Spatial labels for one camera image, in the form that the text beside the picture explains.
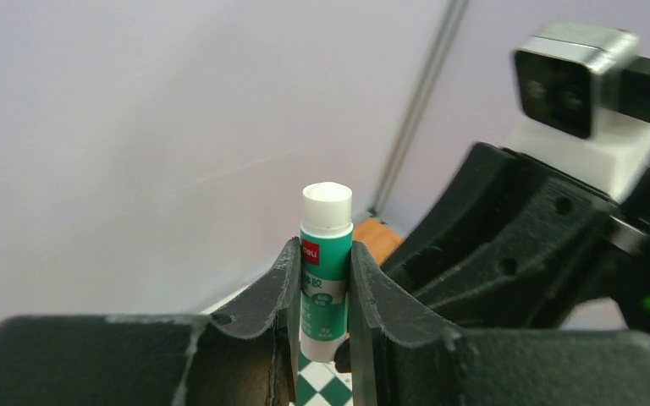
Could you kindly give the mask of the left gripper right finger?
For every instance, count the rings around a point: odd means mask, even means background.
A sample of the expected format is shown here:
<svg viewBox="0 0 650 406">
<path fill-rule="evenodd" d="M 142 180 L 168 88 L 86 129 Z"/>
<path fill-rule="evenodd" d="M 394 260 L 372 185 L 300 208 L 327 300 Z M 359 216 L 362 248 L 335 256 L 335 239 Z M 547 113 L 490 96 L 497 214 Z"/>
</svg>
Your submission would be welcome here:
<svg viewBox="0 0 650 406">
<path fill-rule="evenodd" d="M 465 329 L 421 304 L 354 243 L 357 405 L 650 405 L 650 336 Z"/>
</svg>

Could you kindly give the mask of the aluminium frame rail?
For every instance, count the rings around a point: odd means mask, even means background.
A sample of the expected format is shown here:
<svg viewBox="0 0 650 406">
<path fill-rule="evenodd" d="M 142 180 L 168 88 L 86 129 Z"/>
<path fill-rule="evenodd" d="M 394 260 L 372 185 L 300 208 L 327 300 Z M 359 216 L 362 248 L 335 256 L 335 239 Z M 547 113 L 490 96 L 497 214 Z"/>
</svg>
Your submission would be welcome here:
<svg viewBox="0 0 650 406">
<path fill-rule="evenodd" d="M 447 2 L 428 48 L 427 57 L 417 76 L 416 86 L 401 119 L 372 202 L 367 208 L 366 213 L 370 217 L 379 217 L 387 205 L 469 4 L 468 0 Z"/>
</svg>

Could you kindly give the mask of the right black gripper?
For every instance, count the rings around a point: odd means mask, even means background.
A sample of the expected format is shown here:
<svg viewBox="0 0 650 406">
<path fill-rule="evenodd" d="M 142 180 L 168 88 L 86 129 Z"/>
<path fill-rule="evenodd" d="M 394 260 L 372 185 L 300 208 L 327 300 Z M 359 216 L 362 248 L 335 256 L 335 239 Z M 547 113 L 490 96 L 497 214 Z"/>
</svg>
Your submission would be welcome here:
<svg viewBox="0 0 650 406">
<path fill-rule="evenodd" d="M 541 326 L 615 209 L 550 166 L 476 143 L 382 270 L 461 326 Z"/>
</svg>

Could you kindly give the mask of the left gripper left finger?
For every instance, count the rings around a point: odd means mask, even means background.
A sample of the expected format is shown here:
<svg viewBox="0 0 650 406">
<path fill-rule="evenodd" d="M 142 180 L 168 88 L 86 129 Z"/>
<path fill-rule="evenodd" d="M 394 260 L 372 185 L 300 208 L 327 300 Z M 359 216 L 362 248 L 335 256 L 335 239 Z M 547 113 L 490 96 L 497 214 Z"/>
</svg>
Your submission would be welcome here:
<svg viewBox="0 0 650 406">
<path fill-rule="evenodd" d="M 296 398 L 300 241 L 210 314 L 0 322 L 0 405 L 287 405 Z"/>
</svg>

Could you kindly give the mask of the green white glue stick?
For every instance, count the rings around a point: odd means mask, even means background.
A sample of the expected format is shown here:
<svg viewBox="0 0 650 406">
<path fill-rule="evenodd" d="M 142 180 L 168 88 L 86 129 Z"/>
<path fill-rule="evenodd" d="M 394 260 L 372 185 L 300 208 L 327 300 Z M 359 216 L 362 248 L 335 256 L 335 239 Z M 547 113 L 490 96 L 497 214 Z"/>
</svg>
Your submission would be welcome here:
<svg viewBox="0 0 650 406">
<path fill-rule="evenodd" d="M 333 361 L 348 324 L 353 241 L 352 191 L 335 182 L 302 190 L 300 222 L 300 350 L 318 363 Z"/>
</svg>

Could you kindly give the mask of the green white chessboard mat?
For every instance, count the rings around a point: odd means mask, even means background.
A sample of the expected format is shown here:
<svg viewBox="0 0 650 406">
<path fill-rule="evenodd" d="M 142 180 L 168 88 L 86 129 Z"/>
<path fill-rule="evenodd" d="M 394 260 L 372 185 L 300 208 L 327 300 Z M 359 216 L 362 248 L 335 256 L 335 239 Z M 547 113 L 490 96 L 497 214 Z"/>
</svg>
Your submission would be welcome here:
<svg viewBox="0 0 650 406">
<path fill-rule="evenodd" d="M 291 405 L 353 406 L 351 374 L 339 373 L 334 363 L 317 363 L 299 354 L 296 400 Z"/>
</svg>

